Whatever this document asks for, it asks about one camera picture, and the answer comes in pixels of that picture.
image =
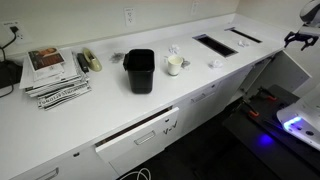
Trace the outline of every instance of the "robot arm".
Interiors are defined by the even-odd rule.
[[[300,18],[304,25],[297,33],[290,32],[284,40],[286,42],[285,47],[293,41],[305,42],[305,45],[301,48],[301,51],[303,51],[305,48],[313,46],[319,39],[320,0],[312,0],[306,4],[300,12]]]

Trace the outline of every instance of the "drawer handle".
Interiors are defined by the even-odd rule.
[[[195,103],[195,102],[198,102],[198,101],[202,100],[202,99],[205,98],[205,97],[206,97],[206,95],[205,95],[204,93],[202,93],[200,96],[198,96],[198,97],[196,97],[196,98],[194,98],[194,99],[191,99],[191,101],[192,101],[193,103]]]
[[[142,137],[142,138],[147,137],[146,139],[141,141],[142,138],[140,138],[140,139],[134,140],[134,143],[136,143],[136,145],[141,145],[141,144],[149,141],[150,139],[152,139],[155,136],[156,136],[156,133],[154,131],[152,131],[152,132],[150,132],[147,135]]]
[[[53,171],[48,172],[47,174],[35,179],[35,180],[50,180],[53,179],[54,177],[58,176],[59,174],[59,168],[57,167]]]

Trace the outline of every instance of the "white countertop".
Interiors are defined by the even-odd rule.
[[[90,71],[88,74],[93,90],[49,111],[39,110],[36,99],[28,97],[16,85],[11,95],[0,99],[0,179],[13,178],[63,154],[91,146],[178,102],[192,91],[283,49],[283,44],[274,38],[276,35],[260,34],[257,29],[244,28],[239,23],[239,20],[235,24],[226,22],[223,26],[137,46],[105,51],[92,49],[103,66],[101,72]],[[238,41],[244,38],[224,31],[233,26],[242,32],[253,33],[263,42],[257,44],[248,40],[249,47],[238,46]],[[276,29],[264,26],[276,32]],[[200,34],[207,34],[238,53],[223,58],[192,39]],[[172,44],[179,45],[180,55],[191,62],[190,67],[182,69],[176,77],[167,74],[164,58],[170,55],[168,48]],[[155,52],[156,68],[150,94],[133,94],[122,61],[114,64],[109,60],[114,52],[127,53],[134,48]],[[209,68],[208,64],[215,59],[221,60],[224,66]]]

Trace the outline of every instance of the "white wall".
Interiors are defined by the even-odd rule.
[[[303,22],[299,13],[310,0],[241,0],[237,13],[283,29],[297,32]],[[294,93],[302,96],[320,83],[320,41],[304,51],[304,43],[293,42],[287,48],[288,55],[305,69],[312,78]]]
[[[200,0],[197,14],[191,16],[192,0],[0,0],[0,21],[19,20],[33,38],[29,44],[11,45],[6,52],[14,55],[234,13],[238,3]],[[135,8],[135,26],[125,26],[125,7]],[[0,26],[0,45],[7,41]]]

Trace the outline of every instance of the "stack of newspapers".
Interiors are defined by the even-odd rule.
[[[51,109],[91,91],[89,77],[81,70],[75,54],[70,50],[59,50],[63,60],[41,68],[40,73],[35,71],[37,64],[32,62],[28,53],[23,63],[20,89],[24,89],[30,97],[37,98],[40,109]]]

